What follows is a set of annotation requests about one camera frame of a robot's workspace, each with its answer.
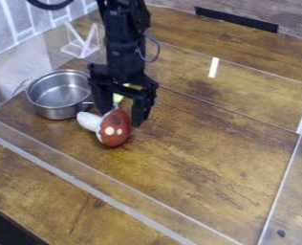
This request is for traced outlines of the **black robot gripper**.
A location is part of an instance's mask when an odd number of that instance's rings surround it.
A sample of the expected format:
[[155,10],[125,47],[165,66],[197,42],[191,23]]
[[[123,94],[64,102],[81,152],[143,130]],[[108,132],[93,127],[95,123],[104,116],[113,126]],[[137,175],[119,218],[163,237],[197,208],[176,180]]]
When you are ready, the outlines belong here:
[[156,58],[145,58],[145,40],[119,43],[105,40],[105,63],[88,64],[89,85],[99,113],[112,108],[112,95],[133,98],[132,126],[148,119],[159,83],[145,75],[144,67]]

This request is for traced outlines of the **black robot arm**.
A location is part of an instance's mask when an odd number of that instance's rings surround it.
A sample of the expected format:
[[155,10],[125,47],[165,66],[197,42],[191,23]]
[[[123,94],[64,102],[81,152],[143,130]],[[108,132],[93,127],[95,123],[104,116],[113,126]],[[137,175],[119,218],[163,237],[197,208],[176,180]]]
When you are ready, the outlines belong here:
[[88,64],[93,102],[103,115],[113,105],[113,94],[133,101],[132,127],[147,120],[159,83],[144,74],[145,30],[151,14],[144,0],[96,0],[105,27],[105,64]]

